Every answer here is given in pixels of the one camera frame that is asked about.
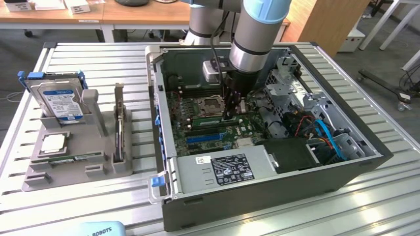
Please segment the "gray component holder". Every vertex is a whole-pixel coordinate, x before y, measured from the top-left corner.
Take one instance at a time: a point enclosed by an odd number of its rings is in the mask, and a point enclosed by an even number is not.
[[[123,130],[123,152],[125,161],[113,163],[111,156],[115,151],[114,141],[114,114],[102,112],[103,125],[107,136],[99,136],[97,124],[91,114],[85,114],[85,123],[75,123],[61,126],[55,118],[41,118],[42,127],[34,144],[34,150],[30,156],[30,164],[26,170],[25,180],[21,187],[23,192],[59,187],[70,184],[105,180],[117,177],[125,177],[131,174],[131,156],[130,156],[130,110],[126,110],[126,121]],[[47,160],[57,157],[50,154],[49,157],[39,158],[39,149],[43,136],[50,134],[65,134],[69,132],[66,142],[66,155],[77,156],[89,153],[101,152],[99,155],[91,155],[83,161],[70,163],[49,164],[46,161],[35,162],[39,159]]]

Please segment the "motherboard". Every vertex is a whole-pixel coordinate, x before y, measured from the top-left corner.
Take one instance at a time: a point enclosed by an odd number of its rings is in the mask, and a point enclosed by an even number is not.
[[[267,139],[266,125],[251,110],[251,100],[245,103],[246,112],[223,120],[219,95],[182,98],[170,91],[166,98],[177,156],[229,150]]]

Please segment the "white box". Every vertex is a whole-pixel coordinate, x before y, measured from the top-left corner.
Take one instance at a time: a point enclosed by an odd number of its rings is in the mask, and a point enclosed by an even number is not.
[[[62,0],[35,0],[34,10],[62,10],[65,5]]]
[[[357,29],[353,29],[346,36],[346,39],[341,45],[338,53],[354,52],[363,38],[365,38],[365,35]]]
[[[71,14],[89,12],[90,7],[85,0],[63,0],[66,8]]]
[[[29,11],[31,10],[27,2],[6,3],[5,7],[9,12],[11,11]]]

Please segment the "aluminum extrusion table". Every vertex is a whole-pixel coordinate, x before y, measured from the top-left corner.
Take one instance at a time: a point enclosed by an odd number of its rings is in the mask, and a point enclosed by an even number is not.
[[[155,172],[151,121],[141,43],[58,43],[42,49],[34,71],[83,71],[97,89],[99,110],[113,107],[114,82],[133,111],[134,174],[34,192],[21,192],[41,111],[25,92],[0,149],[0,234],[58,235],[79,222],[118,220],[126,235],[403,235],[420,232],[418,144],[359,89],[322,50],[295,43],[343,100],[390,151],[393,158],[338,191],[166,233],[159,205],[150,205],[147,175]],[[311,90],[318,87],[307,83]]]

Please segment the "floor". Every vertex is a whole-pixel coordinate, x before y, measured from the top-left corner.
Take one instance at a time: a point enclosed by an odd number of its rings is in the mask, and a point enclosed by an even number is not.
[[[367,33],[378,21],[381,14],[374,18],[362,19],[358,24],[358,30]],[[398,78],[403,74],[399,67],[420,49],[420,36],[407,29],[402,30],[395,40],[390,43],[385,51],[378,49],[379,44],[391,32],[397,23],[387,20],[382,30],[375,35],[373,41],[363,51],[357,50],[354,53],[341,53],[334,57],[335,62],[342,67],[351,78],[357,77],[357,71],[363,68],[386,80],[390,84],[398,84]],[[97,42],[93,30],[33,30],[33,38],[26,38],[22,30],[1,29],[0,30],[0,144],[13,118],[18,103],[6,101],[5,96],[15,91],[21,91],[21,85],[17,82],[15,73],[19,70],[31,71],[42,43],[54,42]],[[157,41],[149,39],[143,30],[137,30],[129,35],[129,42]],[[420,117],[420,102],[413,102],[413,110],[398,112],[395,109],[395,97],[373,82],[363,80],[361,87],[369,93],[375,102],[382,106],[402,128],[411,137],[420,142],[420,126],[415,120]]]

